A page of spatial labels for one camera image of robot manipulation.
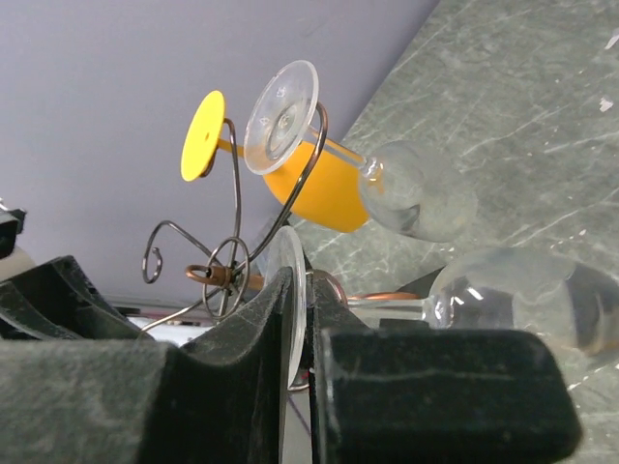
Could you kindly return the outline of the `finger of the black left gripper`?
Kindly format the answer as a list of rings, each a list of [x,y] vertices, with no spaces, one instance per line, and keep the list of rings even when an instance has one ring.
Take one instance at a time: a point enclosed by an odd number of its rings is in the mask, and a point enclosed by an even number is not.
[[[1,335],[36,340],[152,338],[103,298],[71,255],[1,282]]]

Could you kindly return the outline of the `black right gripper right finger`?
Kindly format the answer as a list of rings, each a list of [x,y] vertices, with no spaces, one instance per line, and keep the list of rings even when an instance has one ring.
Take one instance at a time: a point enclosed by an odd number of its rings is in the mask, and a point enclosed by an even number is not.
[[[316,463],[555,463],[583,430],[535,335],[367,327],[336,280],[309,274],[309,398]]]

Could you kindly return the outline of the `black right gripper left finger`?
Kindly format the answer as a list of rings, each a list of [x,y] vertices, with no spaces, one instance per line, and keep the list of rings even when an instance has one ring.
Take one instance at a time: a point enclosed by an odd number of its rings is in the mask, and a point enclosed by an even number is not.
[[[178,347],[5,341],[5,463],[278,463],[293,276]]]

